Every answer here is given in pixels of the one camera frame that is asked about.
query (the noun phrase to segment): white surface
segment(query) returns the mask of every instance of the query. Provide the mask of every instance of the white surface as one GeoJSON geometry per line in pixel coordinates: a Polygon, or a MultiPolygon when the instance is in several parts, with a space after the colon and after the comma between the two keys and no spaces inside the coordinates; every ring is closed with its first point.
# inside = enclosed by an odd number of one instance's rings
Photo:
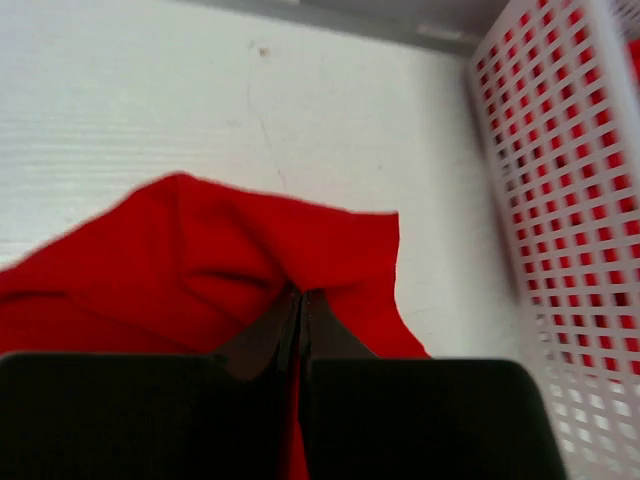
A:
{"type": "Polygon", "coordinates": [[[411,330],[436,355],[518,358],[462,60],[184,3],[0,12],[0,263],[186,170],[399,210],[411,330]]]}
{"type": "Polygon", "coordinates": [[[472,72],[526,312],[524,343],[559,445],[576,478],[628,479],[640,478],[640,116],[608,5],[513,0],[473,57],[484,67],[472,72]]]}

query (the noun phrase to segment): red fabric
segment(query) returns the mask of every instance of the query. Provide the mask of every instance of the red fabric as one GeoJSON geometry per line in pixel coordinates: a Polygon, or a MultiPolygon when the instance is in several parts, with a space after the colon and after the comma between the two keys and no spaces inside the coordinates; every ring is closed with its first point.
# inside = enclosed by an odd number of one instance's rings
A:
{"type": "Polygon", "coordinates": [[[629,43],[629,53],[633,62],[633,73],[636,82],[640,79],[640,39],[629,43]]]}
{"type": "Polygon", "coordinates": [[[291,281],[378,355],[424,357],[396,309],[398,241],[395,214],[172,175],[0,273],[0,352],[207,353],[291,281]]]}

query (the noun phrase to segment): lattice grid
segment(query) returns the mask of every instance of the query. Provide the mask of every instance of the lattice grid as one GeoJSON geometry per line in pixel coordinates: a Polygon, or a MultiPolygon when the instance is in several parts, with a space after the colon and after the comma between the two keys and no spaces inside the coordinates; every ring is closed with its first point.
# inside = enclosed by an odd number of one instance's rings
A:
{"type": "Polygon", "coordinates": [[[640,478],[640,152],[595,2],[513,0],[472,86],[559,444],[591,478],[640,478]]]}

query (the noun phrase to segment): black object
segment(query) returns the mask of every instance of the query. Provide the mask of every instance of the black object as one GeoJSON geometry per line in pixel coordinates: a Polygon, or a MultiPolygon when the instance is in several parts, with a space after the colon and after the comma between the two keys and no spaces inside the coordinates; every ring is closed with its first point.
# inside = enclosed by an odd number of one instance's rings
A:
{"type": "Polygon", "coordinates": [[[375,359],[322,295],[286,292],[210,356],[5,357],[0,479],[282,478],[298,350],[314,480],[566,478],[521,367],[375,359]]]}

